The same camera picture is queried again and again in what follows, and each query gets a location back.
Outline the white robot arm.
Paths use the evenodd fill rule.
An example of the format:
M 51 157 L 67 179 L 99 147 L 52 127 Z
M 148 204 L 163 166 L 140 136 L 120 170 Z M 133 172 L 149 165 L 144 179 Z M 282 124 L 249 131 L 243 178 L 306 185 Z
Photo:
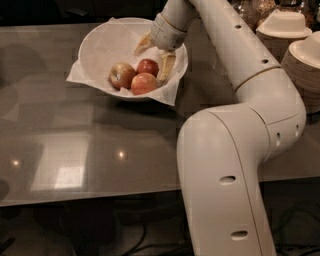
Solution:
M 258 168 L 300 138 L 304 104 L 227 0 L 168 0 L 151 25 L 151 43 L 178 49 L 195 18 L 202 20 L 237 101 L 197 112 L 178 136 L 178 173 L 194 254 L 277 256 Z

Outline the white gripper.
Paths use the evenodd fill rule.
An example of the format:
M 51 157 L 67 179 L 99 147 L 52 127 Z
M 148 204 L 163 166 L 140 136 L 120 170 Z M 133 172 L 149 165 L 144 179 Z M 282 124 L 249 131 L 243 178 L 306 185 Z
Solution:
M 158 49 L 164 50 L 160 54 L 161 64 L 157 75 L 159 86 L 162 86 L 167 81 L 175 64 L 176 53 L 169 51 L 175 51 L 180 48 L 184 43 L 185 37 L 185 31 L 175 28 L 159 13 L 152 22 L 151 31 L 146 33 L 138 42 L 134 50 L 135 56 L 143 54 L 148 49 L 153 48 L 154 45 Z

